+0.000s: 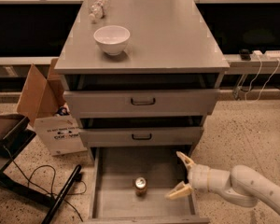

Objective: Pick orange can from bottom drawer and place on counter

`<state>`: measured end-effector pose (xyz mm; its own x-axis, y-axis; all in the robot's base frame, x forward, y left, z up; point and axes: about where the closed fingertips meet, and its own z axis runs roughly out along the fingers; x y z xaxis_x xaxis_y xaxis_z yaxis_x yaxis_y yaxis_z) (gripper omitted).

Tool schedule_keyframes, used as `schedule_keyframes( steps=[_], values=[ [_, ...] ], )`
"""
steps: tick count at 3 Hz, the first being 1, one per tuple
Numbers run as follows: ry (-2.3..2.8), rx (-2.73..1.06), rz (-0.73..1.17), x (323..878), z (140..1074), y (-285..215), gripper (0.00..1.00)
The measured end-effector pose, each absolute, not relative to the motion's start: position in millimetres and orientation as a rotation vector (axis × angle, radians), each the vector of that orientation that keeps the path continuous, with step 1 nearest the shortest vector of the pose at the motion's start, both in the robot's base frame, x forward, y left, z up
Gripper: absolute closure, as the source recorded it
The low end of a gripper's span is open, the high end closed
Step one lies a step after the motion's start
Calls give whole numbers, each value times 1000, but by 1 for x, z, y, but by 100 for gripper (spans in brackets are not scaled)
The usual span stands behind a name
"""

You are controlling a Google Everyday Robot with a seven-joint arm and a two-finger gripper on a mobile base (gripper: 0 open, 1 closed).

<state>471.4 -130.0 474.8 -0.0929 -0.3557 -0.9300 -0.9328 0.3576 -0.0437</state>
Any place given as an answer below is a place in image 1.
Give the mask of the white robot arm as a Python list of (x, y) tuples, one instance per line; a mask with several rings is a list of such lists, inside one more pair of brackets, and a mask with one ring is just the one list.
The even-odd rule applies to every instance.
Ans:
[(197, 164), (180, 151), (176, 156), (186, 167), (188, 183), (178, 183), (165, 195), (166, 199), (175, 200), (199, 190), (242, 207), (254, 207), (262, 201), (280, 216), (280, 187), (257, 171), (245, 165), (236, 165), (230, 171), (218, 170)]

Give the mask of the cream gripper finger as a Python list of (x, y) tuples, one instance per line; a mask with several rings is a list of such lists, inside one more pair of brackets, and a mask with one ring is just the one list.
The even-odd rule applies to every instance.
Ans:
[(186, 154), (184, 154), (181, 151), (177, 151), (176, 156), (184, 163), (187, 171), (189, 171), (191, 168), (193, 168), (196, 165), (196, 163), (190, 157), (188, 157)]
[(189, 183), (180, 182), (165, 195), (165, 198), (168, 200), (175, 200), (189, 196), (192, 192), (193, 188)]

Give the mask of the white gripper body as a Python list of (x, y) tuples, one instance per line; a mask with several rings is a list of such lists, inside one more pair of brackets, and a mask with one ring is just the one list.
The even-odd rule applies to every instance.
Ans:
[(188, 180), (194, 189), (213, 193), (223, 193), (231, 187), (229, 171), (212, 169), (195, 164), (188, 171)]

